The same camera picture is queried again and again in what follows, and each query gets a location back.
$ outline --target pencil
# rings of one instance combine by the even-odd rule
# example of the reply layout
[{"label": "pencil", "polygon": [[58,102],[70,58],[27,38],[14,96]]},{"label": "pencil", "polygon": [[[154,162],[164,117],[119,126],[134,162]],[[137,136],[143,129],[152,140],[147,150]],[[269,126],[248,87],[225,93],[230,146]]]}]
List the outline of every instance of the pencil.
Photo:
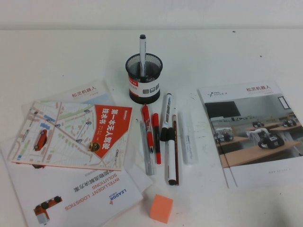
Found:
[{"label": "pencil", "polygon": [[177,140],[177,116],[172,116],[173,128],[175,130],[175,160],[176,160],[176,185],[179,185],[179,163],[178,163],[178,140]]}]

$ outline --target pen holder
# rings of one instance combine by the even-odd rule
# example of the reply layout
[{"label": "pen holder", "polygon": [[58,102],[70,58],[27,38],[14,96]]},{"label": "pen holder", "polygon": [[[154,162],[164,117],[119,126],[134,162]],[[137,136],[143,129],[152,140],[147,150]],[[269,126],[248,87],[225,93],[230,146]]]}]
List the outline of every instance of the pen holder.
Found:
[{"label": "pen holder", "polygon": [[139,104],[150,104],[160,97],[160,73],[163,64],[151,53],[145,56],[145,77],[140,76],[140,54],[130,57],[125,64],[129,80],[129,96]]}]

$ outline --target red label on book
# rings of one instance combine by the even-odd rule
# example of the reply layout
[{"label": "red label on book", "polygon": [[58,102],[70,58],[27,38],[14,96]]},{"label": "red label on book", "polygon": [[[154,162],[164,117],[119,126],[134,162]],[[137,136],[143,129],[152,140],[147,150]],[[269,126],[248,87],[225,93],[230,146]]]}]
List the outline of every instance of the red label on book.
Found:
[{"label": "red label on book", "polygon": [[95,154],[100,158],[128,131],[131,107],[96,105],[97,128],[92,144],[98,144]]}]

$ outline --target orange eraser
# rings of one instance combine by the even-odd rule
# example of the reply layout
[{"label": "orange eraser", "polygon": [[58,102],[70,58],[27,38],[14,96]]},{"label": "orange eraser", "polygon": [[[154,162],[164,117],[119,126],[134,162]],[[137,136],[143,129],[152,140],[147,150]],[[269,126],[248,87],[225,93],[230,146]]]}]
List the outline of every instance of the orange eraser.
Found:
[{"label": "orange eraser", "polygon": [[156,195],[151,206],[150,218],[167,223],[169,221],[172,203],[172,199]]}]

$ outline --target booklet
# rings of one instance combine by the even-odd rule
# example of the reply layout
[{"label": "booklet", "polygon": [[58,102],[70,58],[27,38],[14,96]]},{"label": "booklet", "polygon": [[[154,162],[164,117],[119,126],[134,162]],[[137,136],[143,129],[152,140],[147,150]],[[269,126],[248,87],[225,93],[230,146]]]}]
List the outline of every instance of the booklet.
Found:
[{"label": "booklet", "polygon": [[[80,91],[84,91],[84,94],[77,95]],[[39,102],[43,101],[62,101],[67,103],[86,103],[94,105],[115,105],[105,83],[102,80],[95,79],[86,84],[74,87],[68,91],[58,93],[53,96],[49,96],[40,99]],[[22,105],[22,112],[24,118],[26,118],[28,111],[30,110],[32,103]],[[125,154],[124,168],[137,185],[140,192],[143,192],[152,184],[152,180],[143,172],[136,164],[143,162],[140,160],[140,156],[136,155],[136,149],[133,144],[127,143],[127,148],[130,152]]]},{"label": "booklet", "polygon": [[303,182],[303,128],[274,81],[199,93],[230,188]]},{"label": "booklet", "polygon": [[128,173],[35,168],[8,161],[15,139],[0,148],[28,226],[97,227],[142,199]]},{"label": "booklet", "polygon": [[10,160],[43,166],[121,170],[132,108],[34,102]]}]

